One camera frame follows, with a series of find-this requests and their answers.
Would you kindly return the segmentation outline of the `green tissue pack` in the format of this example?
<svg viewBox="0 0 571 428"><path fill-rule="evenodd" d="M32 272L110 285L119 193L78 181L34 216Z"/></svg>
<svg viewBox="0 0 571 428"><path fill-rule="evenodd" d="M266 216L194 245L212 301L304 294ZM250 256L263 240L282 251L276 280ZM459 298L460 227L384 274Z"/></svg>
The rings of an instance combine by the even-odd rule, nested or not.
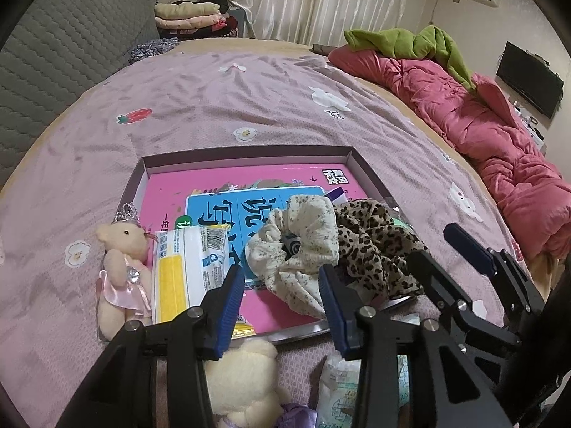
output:
<svg viewBox="0 0 571 428"><path fill-rule="evenodd" d="M324 361L318 387L317 427L351 427L360 360L346 361L338 351ZM398 356L399 426L409 426L408 358Z"/></svg>

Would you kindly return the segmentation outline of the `leopard print scrunchie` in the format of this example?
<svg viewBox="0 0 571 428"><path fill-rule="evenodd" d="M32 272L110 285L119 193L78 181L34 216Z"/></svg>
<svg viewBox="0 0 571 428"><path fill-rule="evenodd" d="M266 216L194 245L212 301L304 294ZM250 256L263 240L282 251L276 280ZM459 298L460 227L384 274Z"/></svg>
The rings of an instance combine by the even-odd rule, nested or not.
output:
<svg viewBox="0 0 571 428"><path fill-rule="evenodd" d="M424 293L408 272L408 255L426 251L415 232L374 199L335 207L339 230L339 264L365 290L384 299Z"/></svg>

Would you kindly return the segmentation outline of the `beige mouse plush pink dress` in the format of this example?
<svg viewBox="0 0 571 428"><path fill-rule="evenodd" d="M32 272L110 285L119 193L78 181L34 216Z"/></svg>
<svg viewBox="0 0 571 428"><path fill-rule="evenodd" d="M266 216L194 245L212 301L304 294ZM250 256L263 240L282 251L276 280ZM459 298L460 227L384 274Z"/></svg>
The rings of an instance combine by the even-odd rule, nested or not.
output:
<svg viewBox="0 0 571 428"><path fill-rule="evenodd" d="M153 278L146 261L153 236L127 202L113 221L97 227L96 237L105 248L96 285L97 324L100 336L110 341L130 320L152 323Z"/></svg>

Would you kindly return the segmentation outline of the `cream bear plush purple dress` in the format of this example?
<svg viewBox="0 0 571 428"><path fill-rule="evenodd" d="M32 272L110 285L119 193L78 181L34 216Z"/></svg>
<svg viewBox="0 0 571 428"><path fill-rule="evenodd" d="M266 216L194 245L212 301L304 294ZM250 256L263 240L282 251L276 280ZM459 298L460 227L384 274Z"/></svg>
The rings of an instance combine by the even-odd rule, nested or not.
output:
<svg viewBox="0 0 571 428"><path fill-rule="evenodd" d="M204 364L217 427L315 427L315 410L291 403L278 385L278 351L255 338Z"/></svg>

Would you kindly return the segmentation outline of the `white yellow tissue pack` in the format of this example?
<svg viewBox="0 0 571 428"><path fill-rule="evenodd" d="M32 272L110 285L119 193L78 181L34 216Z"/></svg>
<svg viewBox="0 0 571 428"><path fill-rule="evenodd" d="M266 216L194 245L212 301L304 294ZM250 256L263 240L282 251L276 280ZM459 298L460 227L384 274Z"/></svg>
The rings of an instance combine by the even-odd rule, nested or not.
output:
<svg viewBox="0 0 571 428"><path fill-rule="evenodd" d="M168 322L200 304L208 291L222 286L234 265L243 269L245 285L254 286L248 264L233 258L227 224L176 228L158 232L156 237L152 261L154 323Z"/></svg>

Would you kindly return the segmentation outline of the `floral cream scrunchie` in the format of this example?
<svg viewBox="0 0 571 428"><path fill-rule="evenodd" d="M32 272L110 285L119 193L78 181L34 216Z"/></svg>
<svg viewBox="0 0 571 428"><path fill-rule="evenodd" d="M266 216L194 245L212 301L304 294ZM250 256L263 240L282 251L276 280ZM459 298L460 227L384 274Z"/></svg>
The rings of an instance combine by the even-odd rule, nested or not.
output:
<svg viewBox="0 0 571 428"><path fill-rule="evenodd" d="M250 270L294 312L323 319L319 269L339 263L339 229L325 196L294 194L245 246Z"/></svg>

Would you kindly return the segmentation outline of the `red pink comforter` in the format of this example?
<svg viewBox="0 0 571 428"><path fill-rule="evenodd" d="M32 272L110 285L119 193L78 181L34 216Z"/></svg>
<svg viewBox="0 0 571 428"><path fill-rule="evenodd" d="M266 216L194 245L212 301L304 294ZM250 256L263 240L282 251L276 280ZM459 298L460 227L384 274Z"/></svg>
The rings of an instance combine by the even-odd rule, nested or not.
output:
<svg viewBox="0 0 571 428"><path fill-rule="evenodd" d="M541 154L499 86L473 75L471 93L431 60L334 49L340 70L390 90L474 167L522 254L570 252L570 184Z"/></svg>

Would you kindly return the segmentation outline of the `shallow dark cardboard box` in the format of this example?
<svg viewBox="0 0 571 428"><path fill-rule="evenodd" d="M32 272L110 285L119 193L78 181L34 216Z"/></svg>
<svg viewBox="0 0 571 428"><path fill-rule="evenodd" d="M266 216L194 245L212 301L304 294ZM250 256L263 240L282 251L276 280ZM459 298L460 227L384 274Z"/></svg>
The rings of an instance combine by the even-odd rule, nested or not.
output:
<svg viewBox="0 0 571 428"><path fill-rule="evenodd" d="M225 150L143 158L113 221L96 232L106 250L97 280L100 336L109 340L129 322L167 322L234 269L244 283L236 339L282 343L324 333L324 320L269 291L248 263L250 238L271 211L304 196L334 205L392 200L351 149L246 160Z"/></svg>

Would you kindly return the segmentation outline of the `pink blue book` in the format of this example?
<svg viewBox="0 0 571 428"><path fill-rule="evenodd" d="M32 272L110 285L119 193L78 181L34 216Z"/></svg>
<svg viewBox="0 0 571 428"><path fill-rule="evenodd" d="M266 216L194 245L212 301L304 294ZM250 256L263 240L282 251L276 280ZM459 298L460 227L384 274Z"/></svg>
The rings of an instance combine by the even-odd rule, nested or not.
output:
<svg viewBox="0 0 571 428"><path fill-rule="evenodd" d="M133 202L151 232L179 226L227 224L233 258L245 263L244 246L273 209L283 209L294 194L335 192L339 202L367 192L344 163L272 164L159 172L143 171ZM254 274L246 286L241 318L255 333L309 326L316 318L292 311L265 289Z"/></svg>

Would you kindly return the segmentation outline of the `pink patterned bedsheet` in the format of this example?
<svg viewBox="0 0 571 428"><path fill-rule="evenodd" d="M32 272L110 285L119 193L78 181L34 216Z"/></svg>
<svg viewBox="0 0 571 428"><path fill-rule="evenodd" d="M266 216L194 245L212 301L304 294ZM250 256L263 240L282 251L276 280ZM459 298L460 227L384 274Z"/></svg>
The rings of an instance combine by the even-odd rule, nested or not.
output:
<svg viewBox="0 0 571 428"><path fill-rule="evenodd" d="M395 106L318 56L169 53L124 68L45 132L1 192L1 381L52 427L102 350L95 281L110 221L141 158L254 145L348 146L375 170L438 263L502 323L490 281L448 244L514 240L489 194Z"/></svg>

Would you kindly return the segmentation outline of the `green garment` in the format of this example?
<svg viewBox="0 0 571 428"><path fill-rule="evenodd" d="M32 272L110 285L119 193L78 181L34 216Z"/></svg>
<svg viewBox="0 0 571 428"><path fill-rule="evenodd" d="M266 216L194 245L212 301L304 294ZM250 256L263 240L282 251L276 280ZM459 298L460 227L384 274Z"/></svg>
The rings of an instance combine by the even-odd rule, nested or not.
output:
<svg viewBox="0 0 571 428"><path fill-rule="evenodd" d="M472 71L465 65L458 45L448 33L434 25L426 26L417 34L405 28L378 32L350 29L344 31L344 39L353 51L375 49L391 59L432 60L465 89L475 90Z"/></svg>

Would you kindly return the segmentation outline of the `blue patterned cloth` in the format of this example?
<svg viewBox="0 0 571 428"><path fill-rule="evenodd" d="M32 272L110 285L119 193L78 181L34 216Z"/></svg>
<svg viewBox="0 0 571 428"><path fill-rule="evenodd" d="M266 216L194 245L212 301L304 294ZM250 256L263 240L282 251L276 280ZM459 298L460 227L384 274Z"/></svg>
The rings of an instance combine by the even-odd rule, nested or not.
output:
<svg viewBox="0 0 571 428"><path fill-rule="evenodd" d="M175 49L177 45L179 45L177 38L162 38L143 42L131 49L129 63L134 64L149 57L165 54Z"/></svg>

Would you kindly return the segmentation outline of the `stack of folded clothes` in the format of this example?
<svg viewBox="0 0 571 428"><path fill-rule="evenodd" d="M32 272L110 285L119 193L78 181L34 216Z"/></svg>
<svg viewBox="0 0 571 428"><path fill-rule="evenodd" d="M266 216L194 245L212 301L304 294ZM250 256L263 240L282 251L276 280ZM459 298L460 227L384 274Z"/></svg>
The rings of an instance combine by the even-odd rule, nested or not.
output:
<svg viewBox="0 0 571 428"><path fill-rule="evenodd" d="M244 35L246 14L230 0L179 0L155 5L155 22L162 38L179 41L239 38Z"/></svg>

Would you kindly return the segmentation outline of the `grey quilted headboard cover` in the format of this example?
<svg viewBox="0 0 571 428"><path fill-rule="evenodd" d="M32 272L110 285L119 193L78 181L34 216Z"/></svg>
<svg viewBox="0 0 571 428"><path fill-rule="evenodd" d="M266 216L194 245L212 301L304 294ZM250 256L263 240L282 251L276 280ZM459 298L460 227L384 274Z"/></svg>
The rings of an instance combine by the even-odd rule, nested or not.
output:
<svg viewBox="0 0 571 428"><path fill-rule="evenodd" d="M1 179L85 91L158 37L157 0L35 0L1 49Z"/></svg>

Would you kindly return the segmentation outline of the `black wall television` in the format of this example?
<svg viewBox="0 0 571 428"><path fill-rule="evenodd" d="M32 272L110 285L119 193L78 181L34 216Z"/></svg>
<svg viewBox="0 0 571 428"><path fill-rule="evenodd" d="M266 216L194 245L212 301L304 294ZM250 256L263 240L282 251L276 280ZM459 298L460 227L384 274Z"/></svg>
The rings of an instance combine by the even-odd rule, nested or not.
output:
<svg viewBox="0 0 571 428"><path fill-rule="evenodd" d="M554 117L563 98L564 82L542 59L506 42L496 75L542 115Z"/></svg>

